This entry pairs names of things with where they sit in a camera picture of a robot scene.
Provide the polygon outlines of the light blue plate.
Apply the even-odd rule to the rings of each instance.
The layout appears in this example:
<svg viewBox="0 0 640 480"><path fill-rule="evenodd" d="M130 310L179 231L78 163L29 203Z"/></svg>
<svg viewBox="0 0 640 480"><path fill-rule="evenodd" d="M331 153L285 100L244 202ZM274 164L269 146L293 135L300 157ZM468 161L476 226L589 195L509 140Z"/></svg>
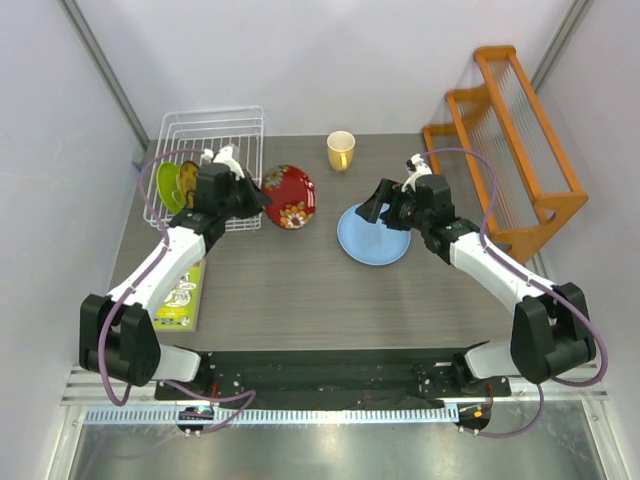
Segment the light blue plate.
<svg viewBox="0 0 640 480"><path fill-rule="evenodd" d="M353 205L347 209L337 224L337 238L344 252L369 266L386 266L401 259L411 244L411 233L390 229L380 219L368 223L356 214L357 208Z"/></svg>

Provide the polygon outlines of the red floral plate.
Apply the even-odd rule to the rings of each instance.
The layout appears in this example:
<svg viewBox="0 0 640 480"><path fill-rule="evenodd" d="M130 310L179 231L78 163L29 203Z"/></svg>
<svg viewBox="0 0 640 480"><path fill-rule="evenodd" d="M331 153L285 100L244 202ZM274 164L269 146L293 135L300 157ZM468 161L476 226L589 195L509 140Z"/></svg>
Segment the red floral plate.
<svg viewBox="0 0 640 480"><path fill-rule="evenodd" d="M305 227L316 212L316 188L311 178L300 168L281 164L266 172L262 192L270 200L267 218L285 230Z"/></svg>

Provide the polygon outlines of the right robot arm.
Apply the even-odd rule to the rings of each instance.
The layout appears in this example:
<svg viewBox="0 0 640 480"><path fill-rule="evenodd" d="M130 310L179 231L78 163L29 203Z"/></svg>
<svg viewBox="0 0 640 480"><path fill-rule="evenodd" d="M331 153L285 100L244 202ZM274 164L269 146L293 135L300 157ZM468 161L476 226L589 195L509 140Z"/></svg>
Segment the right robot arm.
<svg viewBox="0 0 640 480"><path fill-rule="evenodd" d="M520 375L533 384L560 380L595 359L583 292L572 283L556 285L494 248L473 222L456 215L443 176L422 175L405 183L383 179L356 213L389 229L418 231L429 251L476 280L512 314L508 342L472 346L452 369L460 393L475 394L488 378L504 375Z"/></svg>

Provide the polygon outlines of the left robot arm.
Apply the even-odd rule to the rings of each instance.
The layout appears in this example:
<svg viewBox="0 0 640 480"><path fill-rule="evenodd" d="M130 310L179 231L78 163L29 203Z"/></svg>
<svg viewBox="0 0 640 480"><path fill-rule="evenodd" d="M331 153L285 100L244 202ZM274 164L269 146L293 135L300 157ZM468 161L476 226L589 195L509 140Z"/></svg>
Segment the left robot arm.
<svg viewBox="0 0 640 480"><path fill-rule="evenodd" d="M270 203L233 159L199 170L193 208L176 214L144 262L106 295L91 294L80 308L79 362L100 375L105 388L178 381L190 398L205 397L212 373L200 354L160 344L152 320L178 280L224 235L231 218L260 214Z"/></svg>

